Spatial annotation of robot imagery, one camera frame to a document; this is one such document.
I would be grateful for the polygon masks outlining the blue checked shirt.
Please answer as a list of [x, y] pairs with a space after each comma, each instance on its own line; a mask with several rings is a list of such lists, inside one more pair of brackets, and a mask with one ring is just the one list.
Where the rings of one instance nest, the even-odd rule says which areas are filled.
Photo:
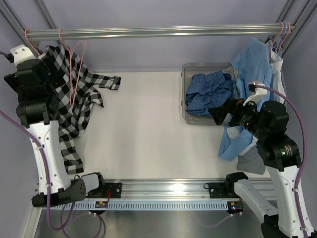
[[194, 74], [185, 94], [186, 112], [192, 116], [210, 117], [209, 109], [221, 107], [232, 95], [230, 74], [221, 70]]

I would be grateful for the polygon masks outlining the black white plaid shirt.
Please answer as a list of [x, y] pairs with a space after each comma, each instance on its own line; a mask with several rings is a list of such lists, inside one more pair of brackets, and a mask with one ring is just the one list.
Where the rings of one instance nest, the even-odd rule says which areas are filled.
[[53, 78], [62, 81], [56, 92], [59, 145], [64, 167], [69, 175], [79, 174], [84, 171], [84, 165], [74, 140], [84, 134], [94, 106], [104, 106], [99, 89], [118, 90], [121, 77], [91, 72], [79, 56], [70, 54], [63, 45], [47, 46], [44, 61], [51, 67]]

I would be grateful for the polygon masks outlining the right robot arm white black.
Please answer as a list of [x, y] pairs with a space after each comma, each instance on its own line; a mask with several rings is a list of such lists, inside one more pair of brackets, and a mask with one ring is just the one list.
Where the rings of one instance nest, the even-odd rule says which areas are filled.
[[243, 172], [226, 176], [225, 193], [239, 196], [249, 206], [260, 222], [263, 237], [315, 238], [317, 232], [308, 218], [301, 185], [296, 183], [304, 163], [297, 144], [285, 133], [289, 121], [286, 107], [266, 101], [257, 111], [254, 102], [230, 98], [209, 113], [217, 125], [231, 114], [230, 126], [240, 125], [258, 140], [256, 148], [270, 174], [277, 206], [271, 205]]

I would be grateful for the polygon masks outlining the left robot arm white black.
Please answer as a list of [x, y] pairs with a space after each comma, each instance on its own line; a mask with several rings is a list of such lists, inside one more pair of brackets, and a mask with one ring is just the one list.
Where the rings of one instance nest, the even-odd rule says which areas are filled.
[[18, 94], [17, 125], [30, 138], [38, 170], [38, 193], [33, 207], [55, 207], [82, 201], [88, 194], [106, 193], [104, 178], [91, 173], [71, 180], [64, 167], [58, 136], [58, 94], [50, 81], [49, 68], [40, 59], [28, 59], [4, 80]]

